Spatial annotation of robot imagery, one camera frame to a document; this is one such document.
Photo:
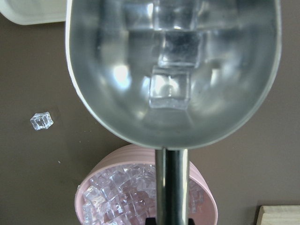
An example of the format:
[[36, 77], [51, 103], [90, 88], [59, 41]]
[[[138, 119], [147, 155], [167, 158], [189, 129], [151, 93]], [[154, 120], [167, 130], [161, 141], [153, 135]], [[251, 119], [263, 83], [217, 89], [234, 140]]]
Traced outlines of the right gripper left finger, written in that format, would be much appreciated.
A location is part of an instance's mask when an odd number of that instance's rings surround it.
[[145, 225], [156, 225], [156, 218], [155, 217], [146, 218]]

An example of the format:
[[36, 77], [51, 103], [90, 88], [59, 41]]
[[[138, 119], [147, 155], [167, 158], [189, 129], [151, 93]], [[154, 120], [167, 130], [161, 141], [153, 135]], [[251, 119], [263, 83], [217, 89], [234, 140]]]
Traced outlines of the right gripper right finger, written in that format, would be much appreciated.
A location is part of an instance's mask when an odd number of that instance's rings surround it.
[[195, 225], [195, 222], [192, 218], [188, 219], [188, 225]]

